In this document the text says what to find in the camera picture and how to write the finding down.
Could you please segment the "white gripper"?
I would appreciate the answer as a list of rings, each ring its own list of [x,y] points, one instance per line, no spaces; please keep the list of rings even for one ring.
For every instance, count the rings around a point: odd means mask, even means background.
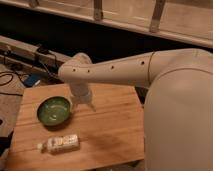
[[[87,104],[92,111],[96,112],[95,106],[90,103],[92,101],[92,91],[87,83],[72,83],[70,91],[73,95],[73,100],[77,104]]]

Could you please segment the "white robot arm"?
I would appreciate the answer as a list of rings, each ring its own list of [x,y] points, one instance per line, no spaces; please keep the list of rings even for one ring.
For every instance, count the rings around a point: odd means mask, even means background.
[[[155,51],[93,63],[78,53],[59,79],[76,100],[91,101],[90,83],[145,87],[145,171],[213,171],[213,53]]]

